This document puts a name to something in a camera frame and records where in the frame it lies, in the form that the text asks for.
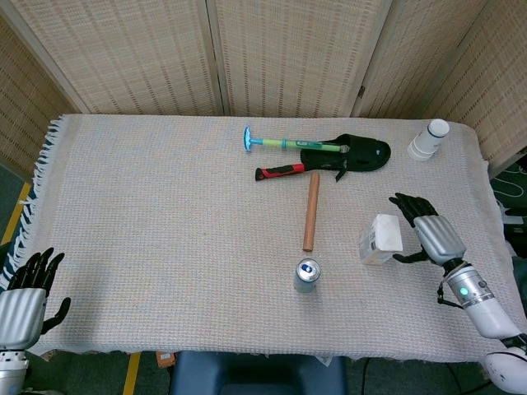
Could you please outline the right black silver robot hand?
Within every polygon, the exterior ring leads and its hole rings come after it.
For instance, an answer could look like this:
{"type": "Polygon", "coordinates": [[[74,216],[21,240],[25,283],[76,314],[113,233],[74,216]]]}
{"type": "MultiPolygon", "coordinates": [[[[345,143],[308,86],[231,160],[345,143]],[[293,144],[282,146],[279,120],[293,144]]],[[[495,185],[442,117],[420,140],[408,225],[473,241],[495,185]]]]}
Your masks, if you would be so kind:
{"type": "Polygon", "coordinates": [[[403,214],[416,233],[421,251],[411,255],[394,254],[399,263],[429,261],[439,267],[459,264],[463,261],[466,247],[448,220],[441,216],[423,197],[396,193],[389,198],[403,214]]]}

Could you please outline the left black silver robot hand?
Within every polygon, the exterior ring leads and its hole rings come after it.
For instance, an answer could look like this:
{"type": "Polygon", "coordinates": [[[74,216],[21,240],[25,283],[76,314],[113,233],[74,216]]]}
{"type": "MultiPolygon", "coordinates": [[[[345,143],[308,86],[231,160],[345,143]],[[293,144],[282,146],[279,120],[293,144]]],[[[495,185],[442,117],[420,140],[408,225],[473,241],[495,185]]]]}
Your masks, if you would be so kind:
{"type": "Polygon", "coordinates": [[[61,302],[58,312],[46,319],[47,301],[64,253],[53,248],[34,253],[19,267],[1,293],[1,350],[25,351],[67,317],[71,299],[61,302]]]}

